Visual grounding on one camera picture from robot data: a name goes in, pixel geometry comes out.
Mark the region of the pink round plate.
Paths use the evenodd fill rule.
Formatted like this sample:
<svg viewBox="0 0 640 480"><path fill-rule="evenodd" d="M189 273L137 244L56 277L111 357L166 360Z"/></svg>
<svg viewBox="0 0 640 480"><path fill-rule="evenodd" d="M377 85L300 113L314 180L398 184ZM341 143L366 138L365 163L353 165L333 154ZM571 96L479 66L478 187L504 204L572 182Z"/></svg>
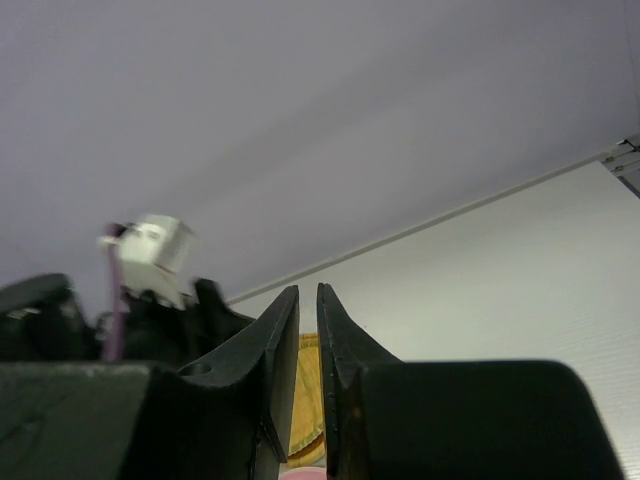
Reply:
<svg viewBox="0 0 640 480"><path fill-rule="evenodd" d="M327 473L320 467L300 467L283 472L279 480L326 480Z"/></svg>

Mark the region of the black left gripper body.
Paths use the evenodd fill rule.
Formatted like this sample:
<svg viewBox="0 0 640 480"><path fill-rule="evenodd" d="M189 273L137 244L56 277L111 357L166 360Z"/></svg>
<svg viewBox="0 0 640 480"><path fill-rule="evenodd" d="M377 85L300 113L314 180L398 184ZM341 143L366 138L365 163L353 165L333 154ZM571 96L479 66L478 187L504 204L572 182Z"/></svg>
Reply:
<svg viewBox="0 0 640 480"><path fill-rule="evenodd" d="M165 363L179 369L209 353L254 321L230 308L217 282L196 278L183 310L147 290L138 296L120 289L122 360Z"/></svg>

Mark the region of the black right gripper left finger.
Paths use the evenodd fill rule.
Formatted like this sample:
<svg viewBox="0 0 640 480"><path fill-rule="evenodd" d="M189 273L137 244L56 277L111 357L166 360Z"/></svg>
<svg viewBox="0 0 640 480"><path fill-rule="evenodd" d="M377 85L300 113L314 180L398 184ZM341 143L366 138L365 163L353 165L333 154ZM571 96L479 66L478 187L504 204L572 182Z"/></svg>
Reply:
<svg viewBox="0 0 640 480"><path fill-rule="evenodd" d="M299 291L179 370L5 363L5 479L274 479L286 462Z"/></svg>

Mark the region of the small woven bamboo plate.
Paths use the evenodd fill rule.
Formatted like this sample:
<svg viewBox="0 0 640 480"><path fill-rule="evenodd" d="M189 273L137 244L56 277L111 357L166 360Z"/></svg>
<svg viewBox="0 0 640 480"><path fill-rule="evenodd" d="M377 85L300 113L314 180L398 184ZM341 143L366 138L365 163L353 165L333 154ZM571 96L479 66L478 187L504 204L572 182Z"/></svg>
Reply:
<svg viewBox="0 0 640 480"><path fill-rule="evenodd" d="M299 337L287 462L291 469L310 466L326 453L319 353L317 333Z"/></svg>

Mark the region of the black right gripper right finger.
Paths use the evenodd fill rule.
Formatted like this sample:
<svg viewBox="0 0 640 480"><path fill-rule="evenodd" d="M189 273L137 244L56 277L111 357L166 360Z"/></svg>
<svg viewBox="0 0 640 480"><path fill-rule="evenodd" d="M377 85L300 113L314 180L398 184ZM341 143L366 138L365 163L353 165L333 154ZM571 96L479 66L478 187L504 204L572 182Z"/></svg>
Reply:
<svg viewBox="0 0 640 480"><path fill-rule="evenodd" d="M620 479L589 390L549 360L404 362L317 289L331 479Z"/></svg>

